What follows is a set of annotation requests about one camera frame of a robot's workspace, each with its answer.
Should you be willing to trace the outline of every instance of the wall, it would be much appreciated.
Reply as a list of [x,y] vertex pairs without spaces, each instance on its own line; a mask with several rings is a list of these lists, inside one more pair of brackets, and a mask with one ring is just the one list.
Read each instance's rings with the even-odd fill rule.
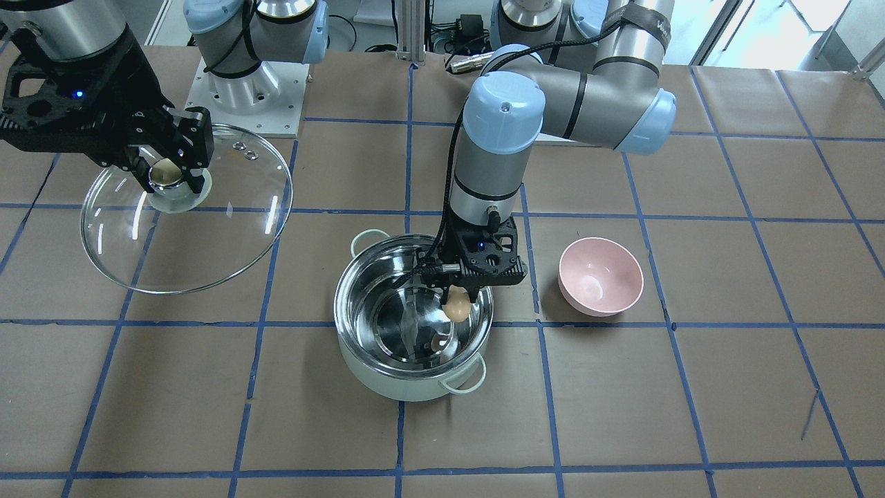
[[[885,37],[885,2],[882,0],[851,0],[836,27],[836,33],[855,59],[861,60]],[[885,66],[871,78],[873,86],[885,93]]]

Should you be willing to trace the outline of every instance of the pot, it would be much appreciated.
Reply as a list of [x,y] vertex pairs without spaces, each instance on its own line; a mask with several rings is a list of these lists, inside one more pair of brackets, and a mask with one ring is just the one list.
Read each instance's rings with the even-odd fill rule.
[[[468,318],[454,323],[442,310],[441,289],[425,286],[417,276],[391,288],[434,238],[367,230],[354,238],[351,256],[369,233],[386,238],[355,255],[335,289],[338,344],[350,371],[369,389],[400,401],[476,391],[486,378],[482,354],[492,323],[491,290],[481,289]],[[462,389],[477,369],[480,379]]]

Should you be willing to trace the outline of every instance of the pot handle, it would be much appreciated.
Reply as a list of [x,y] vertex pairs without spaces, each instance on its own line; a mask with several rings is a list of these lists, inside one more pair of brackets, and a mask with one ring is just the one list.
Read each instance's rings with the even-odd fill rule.
[[369,230],[363,230],[363,231],[359,232],[357,234],[357,236],[354,237],[353,240],[350,241],[350,257],[351,258],[357,257],[357,242],[359,242],[359,240],[361,238],[365,237],[366,235],[369,235],[370,233],[376,233],[378,235],[383,236],[384,238],[390,238],[390,235],[388,235],[387,232],[384,230],[369,229]]
[[440,380],[440,385],[442,386],[442,388],[452,394],[470,394],[473,391],[479,389],[482,383],[486,381],[486,361],[482,358],[482,354],[477,354],[476,357],[479,358],[480,366],[482,367],[482,375],[480,376],[480,380],[476,381],[476,384],[466,389],[456,389],[451,385],[448,385],[446,381]]

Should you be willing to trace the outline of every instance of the glass lid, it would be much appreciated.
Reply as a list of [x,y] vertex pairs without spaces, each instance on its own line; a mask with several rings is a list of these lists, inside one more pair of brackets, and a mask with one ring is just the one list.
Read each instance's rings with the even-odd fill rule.
[[105,276],[149,294],[194,292],[241,274],[270,250],[292,207],[288,162],[245,129],[213,124],[212,134],[199,195],[147,148],[156,193],[115,167],[98,176],[80,222],[83,247]]

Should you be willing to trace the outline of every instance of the bowl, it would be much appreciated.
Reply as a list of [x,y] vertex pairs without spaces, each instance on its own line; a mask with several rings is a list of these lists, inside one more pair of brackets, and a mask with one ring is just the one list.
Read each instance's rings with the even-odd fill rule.
[[607,238],[575,240],[559,258],[559,290],[585,315],[612,316],[630,309],[644,286],[639,261]]

